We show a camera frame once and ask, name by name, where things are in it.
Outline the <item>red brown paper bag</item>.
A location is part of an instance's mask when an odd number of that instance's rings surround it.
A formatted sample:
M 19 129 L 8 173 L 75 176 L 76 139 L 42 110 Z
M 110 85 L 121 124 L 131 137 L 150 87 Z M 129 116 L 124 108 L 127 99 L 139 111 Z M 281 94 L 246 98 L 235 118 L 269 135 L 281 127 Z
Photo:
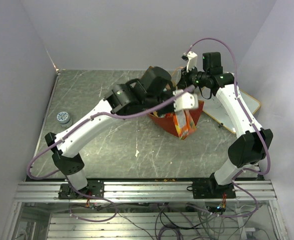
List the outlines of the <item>red brown paper bag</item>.
M 170 112 L 163 115 L 159 115 L 154 111 L 148 116 L 157 126 L 175 137 L 184 140 L 196 131 L 196 125 L 202 113 L 203 106 L 204 101 L 200 100 L 197 109 L 184 110 L 179 113 Z

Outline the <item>orange snack packet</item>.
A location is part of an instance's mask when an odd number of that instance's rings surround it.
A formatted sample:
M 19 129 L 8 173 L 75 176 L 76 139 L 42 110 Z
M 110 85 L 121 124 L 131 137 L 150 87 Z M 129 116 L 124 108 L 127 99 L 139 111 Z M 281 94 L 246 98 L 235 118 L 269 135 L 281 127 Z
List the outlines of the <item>orange snack packet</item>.
M 189 110 L 176 112 L 173 116 L 173 122 L 180 140 L 186 139 L 196 131 L 196 125 Z

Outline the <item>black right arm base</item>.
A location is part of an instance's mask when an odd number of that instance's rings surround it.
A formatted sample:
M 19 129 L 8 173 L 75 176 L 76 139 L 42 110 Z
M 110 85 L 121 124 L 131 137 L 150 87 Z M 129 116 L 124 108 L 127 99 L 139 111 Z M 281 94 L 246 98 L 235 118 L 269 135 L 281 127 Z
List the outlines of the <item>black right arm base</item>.
M 222 199 L 224 195 L 227 199 L 236 198 L 233 185 L 219 185 L 213 173 L 210 177 L 196 178 L 186 189 L 192 192 L 194 199 Z

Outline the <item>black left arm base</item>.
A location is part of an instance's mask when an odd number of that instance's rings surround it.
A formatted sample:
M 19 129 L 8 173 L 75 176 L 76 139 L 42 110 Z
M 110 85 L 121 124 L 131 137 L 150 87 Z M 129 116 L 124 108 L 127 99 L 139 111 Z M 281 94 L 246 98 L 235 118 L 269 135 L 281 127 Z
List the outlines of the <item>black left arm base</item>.
M 99 180 L 89 180 L 86 187 L 79 190 L 83 195 L 89 195 L 93 197 L 103 197 L 104 196 L 104 183 Z M 58 199 L 60 200 L 76 200 L 85 199 L 86 197 L 77 192 L 75 192 L 69 183 L 61 184 Z

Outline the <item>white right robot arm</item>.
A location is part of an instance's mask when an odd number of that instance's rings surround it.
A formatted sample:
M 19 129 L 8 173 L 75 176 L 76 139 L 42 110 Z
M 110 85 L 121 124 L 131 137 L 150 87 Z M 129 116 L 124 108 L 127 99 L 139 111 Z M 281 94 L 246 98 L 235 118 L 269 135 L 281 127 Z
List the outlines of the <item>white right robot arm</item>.
M 208 88 L 210 96 L 215 96 L 226 110 L 237 136 L 228 148 L 228 160 L 211 175 L 211 183 L 207 186 L 208 194 L 218 198 L 225 192 L 225 186 L 248 170 L 250 165 L 263 159 L 270 161 L 268 150 L 273 133 L 264 129 L 249 111 L 236 83 L 236 74 L 223 71 L 219 52 L 202 55 L 202 71 L 196 67 L 197 58 L 198 55 L 192 51 L 182 56 L 186 67 L 181 71 L 178 87 L 184 89 L 193 85 L 200 90 Z

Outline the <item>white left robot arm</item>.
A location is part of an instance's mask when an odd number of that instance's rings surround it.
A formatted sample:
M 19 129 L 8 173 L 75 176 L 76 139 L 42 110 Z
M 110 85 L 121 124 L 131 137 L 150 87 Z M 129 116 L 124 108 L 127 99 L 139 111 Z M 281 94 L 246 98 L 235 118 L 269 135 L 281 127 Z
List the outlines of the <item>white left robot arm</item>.
M 119 120 L 175 111 L 177 101 L 173 97 L 177 95 L 171 75 L 151 66 L 140 78 L 113 86 L 89 113 L 65 131 L 46 134 L 53 162 L 71 185 L 71 193 L 82 199 L 89 191 L 80 156 L 85 145 Z

